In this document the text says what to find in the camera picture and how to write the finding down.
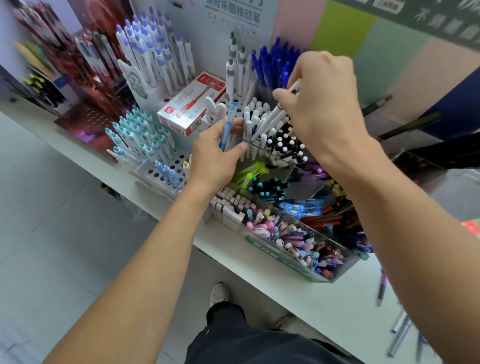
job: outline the white shelf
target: white shelf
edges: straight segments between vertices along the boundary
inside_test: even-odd
[[[0,101],[0,111],[156,219],[162,219],[168,210],[167,200],[139,186],[121,165],[114,165],[68,135],[53,123],[55,117],[48,112],[23,99],[15,104]],[[365,363],[414,361],[414,330],[394,359],[386,357],[393,338],[390,328],[400,305],[389,286],[382,307],[375,307],[380,282],[380,264],[375,256],[355,264],[337,282],[321,284],[308,282],[214,220],[198,227],[193,243]],[[430,348],[424,349],[423,364],[440,362]]]

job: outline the white sticker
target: white sticker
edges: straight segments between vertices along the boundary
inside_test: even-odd
[[[404,5],[404,1],[398,0],[375,0],[373,2],[375,8],[385,10],[386,12],[392,12],[393,14],[398,14]]]

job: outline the pink stripe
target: pink stripe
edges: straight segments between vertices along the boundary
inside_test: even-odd
[[[271,44],[276,37],[287,40],[295,48],[309,49],[324,12],[326,0],[278,0]]]

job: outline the tile floor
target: tile floor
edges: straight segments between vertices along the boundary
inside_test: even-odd
[[[0,120],[5,130],[0,135],[0,363],[36,364],[116,277],[156,222],[132,222],[132,212],[97,179],[1,113]],[[24,148],[11,153],[18,140]],[[194,248],[158,363],[184,362],[187,346],[206,324],[210,292],[219,281],[232,287],[253,326],[271,327],[287,313]]]

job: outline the color striped backdrop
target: color striped backdrop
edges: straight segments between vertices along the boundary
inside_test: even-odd
[[[279,0],[277,36],[351,57],[362,105],[393,95],[384,116],[407,123],[439,111],[424,131],[441,139],[480,129],[480,53],[332,0]]]

